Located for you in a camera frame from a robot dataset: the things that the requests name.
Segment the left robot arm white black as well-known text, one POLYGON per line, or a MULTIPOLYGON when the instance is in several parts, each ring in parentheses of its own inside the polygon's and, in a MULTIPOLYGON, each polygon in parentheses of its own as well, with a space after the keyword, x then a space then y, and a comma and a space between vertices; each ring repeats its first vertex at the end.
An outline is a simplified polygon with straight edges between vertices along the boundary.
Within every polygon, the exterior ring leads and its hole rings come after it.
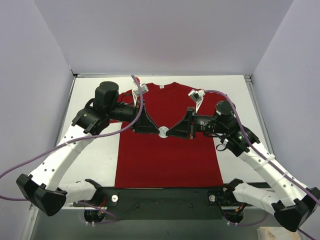
POLYGON ((79 154, 106 129, 110 121, 127 122, 135 133, 159 134, 159 128, 149 117, 143 95, 145 83, 136 83, 132 90, 133 105, 119 102, 119 86, 104 81, 72 120, 59 145, 30 174, 21 174, 16 183, 23 196, 47 216, 58 213, 65 204, 87 201, 101 203, 101 186, 93 180, 80 180, 69 185, 60 184, 66 171, 79 154))

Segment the red t-shirt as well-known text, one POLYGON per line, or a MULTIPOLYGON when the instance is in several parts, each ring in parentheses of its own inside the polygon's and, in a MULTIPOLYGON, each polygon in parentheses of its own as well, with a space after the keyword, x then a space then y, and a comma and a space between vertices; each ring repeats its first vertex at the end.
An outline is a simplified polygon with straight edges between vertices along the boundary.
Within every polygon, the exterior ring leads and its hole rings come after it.
MULTIPOLYGON (((146 111, 158 127, 172 128, 194 105, 192 87, 148 83, 146 111)), ((217 187, 223 179, 213 139, 161 138, 126 130, 119 135, 116 188, 217 187)))

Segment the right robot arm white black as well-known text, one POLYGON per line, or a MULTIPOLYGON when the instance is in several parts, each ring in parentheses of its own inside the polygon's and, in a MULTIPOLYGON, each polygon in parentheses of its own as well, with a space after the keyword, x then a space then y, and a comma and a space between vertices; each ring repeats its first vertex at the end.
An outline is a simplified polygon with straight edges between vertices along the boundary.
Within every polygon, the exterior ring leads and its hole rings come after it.
POLYGON ((320 204, 320 190, 306 186, 286 171, 259 138, 241 124, 232 102, 218 102, 212 116, 199 115, 189 107, 184 119, 165 134, 193 139, 197 132, 219 138, 224 149, 247 163, 272 189, 263 190, 234 179, 227 185, 224 198, 272 214, 282 227, 291 232, 296 232, 320 204))

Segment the round colourful brooch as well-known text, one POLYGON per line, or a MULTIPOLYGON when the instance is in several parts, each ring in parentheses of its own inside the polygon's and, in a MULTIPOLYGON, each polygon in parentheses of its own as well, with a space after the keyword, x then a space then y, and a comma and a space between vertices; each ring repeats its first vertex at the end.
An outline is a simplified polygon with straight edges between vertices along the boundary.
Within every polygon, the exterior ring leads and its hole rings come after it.
POLYGON ((161 126, 161 127, 159 127, 158 131, 159 131, 158 136, 159 136, 160 138, 165 139, 165 138, 168 137, 168 136, 167 136, 167 132, 169 131, 169 128, 168 128, 168 127, 166 127, 166 126, 161 126))

